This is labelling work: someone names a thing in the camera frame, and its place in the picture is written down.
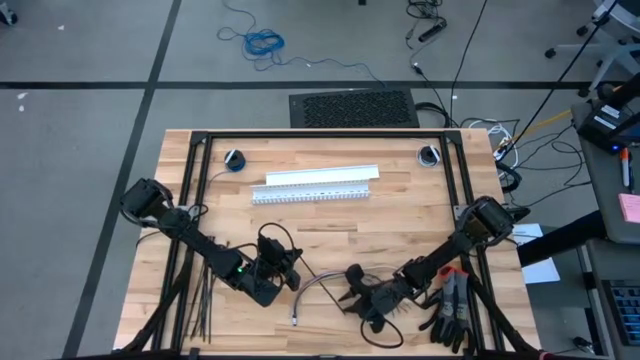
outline pink sticky note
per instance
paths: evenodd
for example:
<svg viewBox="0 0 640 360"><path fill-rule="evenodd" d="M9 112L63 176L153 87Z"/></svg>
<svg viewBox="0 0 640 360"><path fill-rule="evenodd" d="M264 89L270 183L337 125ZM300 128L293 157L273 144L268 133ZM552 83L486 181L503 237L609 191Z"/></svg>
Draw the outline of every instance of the pink sticky note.
<svg viewBox="0 0 640 360"><path fill-rule="evenodd" d="M622 215L627 222L640 223L640 196L618 194Z"/></svg>

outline white tag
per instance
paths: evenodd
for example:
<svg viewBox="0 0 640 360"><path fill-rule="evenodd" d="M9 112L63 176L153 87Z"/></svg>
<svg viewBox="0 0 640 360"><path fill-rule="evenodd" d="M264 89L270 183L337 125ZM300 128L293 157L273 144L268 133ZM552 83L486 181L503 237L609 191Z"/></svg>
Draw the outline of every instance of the white tag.
<svg viewBox="0 0 640 360"><path fill-rule="evenodd" d="M604 125L604 126L608 127L608 128L609 128L609 129L611 129L611 130L613 130L613 129L615 129L615 128L616 128L616 126L615 126L615 125L613 125L612 123L608 122L607 120L605 120L605 119L601 118L600 116L595 116L593 119L594 119L595 121L599 122L600 124L602 124L602 125Z"/></svg>
<svg viewBox="0 0 640 360"><path fill-rule="evenodd" d="M613 116L614 118L618 119L620 117L620 111L612 108L609 105L605 105L602 107L601 109L603 112L606 112L607 114Z"/></svg>

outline white paper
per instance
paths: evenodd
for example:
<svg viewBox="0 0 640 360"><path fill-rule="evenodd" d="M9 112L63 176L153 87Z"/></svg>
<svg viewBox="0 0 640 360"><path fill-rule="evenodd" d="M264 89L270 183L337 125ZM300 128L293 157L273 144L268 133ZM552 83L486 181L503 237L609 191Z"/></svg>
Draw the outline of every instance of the white paper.
<svg viewBox="0 0 640 360"><path fill-rule="evenodd" d="M518 224L513 228L513 239L518 243L518 246L540 236L542 236L540 224ZM526 284L560 281L560 275L552 258L522 268L522 274Z"/></svg>

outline white plastic strip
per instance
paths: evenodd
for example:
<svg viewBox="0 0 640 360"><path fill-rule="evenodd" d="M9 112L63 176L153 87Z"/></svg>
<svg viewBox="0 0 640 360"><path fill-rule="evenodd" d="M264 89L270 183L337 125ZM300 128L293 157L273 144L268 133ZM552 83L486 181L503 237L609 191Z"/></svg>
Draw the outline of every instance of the white plastic strip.
<svg viewBox="0 0 640 360"><path fill-rule="evenodd" d="M595 121L599 122L600 124L602 124L602 125L604 125L604 126L608 127L608 128L609 128L609 129L611 129L611 130L615 130L615 128L616 128L616 126L615 126L615 125L613 125L612 123L608 122L607 120L605 120L605 119L601 118L600 116L597 116L597 115L596 115L596 116L594 116L594 117L593 117L593 119L594 119Z"/></svg>
<svg viewBox="0 0 640 360"><path fill-rule="evenodd" d="M298 185L327 182L361 181L380 177L378 165L325 169L278 171L267 173L267 185Z"/></svg>
<svg viewBox="0 0 640 360"><path fill-rule="evenodd" d="M254 185L254 205L303 201L359 199L369 196L369 182L345 181L321 184Z"/></svg>

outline metal bracket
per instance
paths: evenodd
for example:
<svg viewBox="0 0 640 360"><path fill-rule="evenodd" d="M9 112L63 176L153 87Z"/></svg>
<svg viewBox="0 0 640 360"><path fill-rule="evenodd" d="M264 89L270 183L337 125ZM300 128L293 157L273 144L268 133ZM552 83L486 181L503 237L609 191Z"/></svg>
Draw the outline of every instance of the metal bracket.
<svg viewBox="0 0 640 360"><path fill-rule="evenodd" d="M462 135L460 134L460 130L446 130L444 132L444 136L452 143L462 146Z"/></svg>
<svg viewBox="0 0 640 360"><path fill-rule="evenodd" d="M468 208L468 205L454 205L453 206L453 216L455 217L456 221L460 220L460 216L462 216L462 213Z"/></svg>
<svg viewBox="0 0 640 360"><path fill-rule="evenodd" d="M207 136L209 136L208 131L193 131L189 141L191 142L191 145L196 145L204 142L207 139Z"/></svg>

